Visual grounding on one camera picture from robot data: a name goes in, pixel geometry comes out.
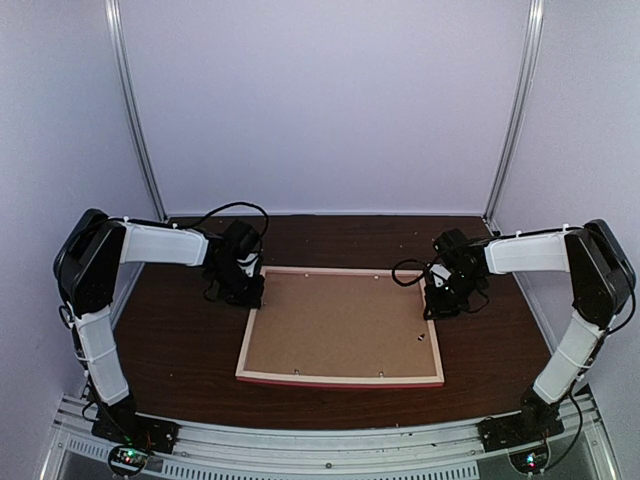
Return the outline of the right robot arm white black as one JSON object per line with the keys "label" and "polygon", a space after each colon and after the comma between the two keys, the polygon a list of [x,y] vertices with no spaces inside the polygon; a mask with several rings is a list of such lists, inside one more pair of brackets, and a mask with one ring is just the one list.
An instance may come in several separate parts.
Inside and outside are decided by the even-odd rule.
{"label": "right robot arm white black", "polygon": [[535,440],[551,424],[545,406],[557,404],[594,361],[625,306],[634,307],[636,274],[608,224],[470,239],[452,229],[433,243],[434,259],[423,270],[427,320],[471,310],[469,297],[483,293],[489,276],[564,272],[571,279],[572,313],[548,364],[531,386],[534,401],[513,419],[519,440]]}

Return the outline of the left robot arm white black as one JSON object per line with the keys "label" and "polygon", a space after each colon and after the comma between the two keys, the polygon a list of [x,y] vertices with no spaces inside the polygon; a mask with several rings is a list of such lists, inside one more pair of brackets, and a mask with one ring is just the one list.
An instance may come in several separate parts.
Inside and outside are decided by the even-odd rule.
{"label": "left robot arm white black", "polygon": [[99,401],[112,407],[104,425],[121,443],[137,442],[144,424],[121,405],[131,392],[112,329],[120,267],[145,263],[201,268],[216,287],[217,298],[258,309],[265,283],[259,272],[261,243],[261,233],[239,220],[222,233],[211,234],[197,225],[116,218],[99,209],[88,209],[80,217],[54,260],[53,273],[79,361]]}

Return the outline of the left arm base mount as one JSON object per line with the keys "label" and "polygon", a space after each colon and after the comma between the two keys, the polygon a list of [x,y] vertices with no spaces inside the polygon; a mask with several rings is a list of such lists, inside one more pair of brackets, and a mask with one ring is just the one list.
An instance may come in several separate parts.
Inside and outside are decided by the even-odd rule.
{"label": "left arm base mount", "polygon": [[100,404],[91,428],[95,437],[165,454],[173,452],[178,433],[179,425],[175,422],[138,414],[133,398],[112,406]]}

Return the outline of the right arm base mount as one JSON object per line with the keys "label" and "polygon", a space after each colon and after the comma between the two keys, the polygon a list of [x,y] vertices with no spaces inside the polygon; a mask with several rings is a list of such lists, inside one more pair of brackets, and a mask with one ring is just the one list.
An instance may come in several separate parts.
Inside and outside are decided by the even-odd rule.
{"label": "right arm base mount", "polygon": [[548,404],[533,391],[526,392],[520,410],[502,417],[486,417],[477,424],[486,452],[509,449],[564,432],[559,402]]}

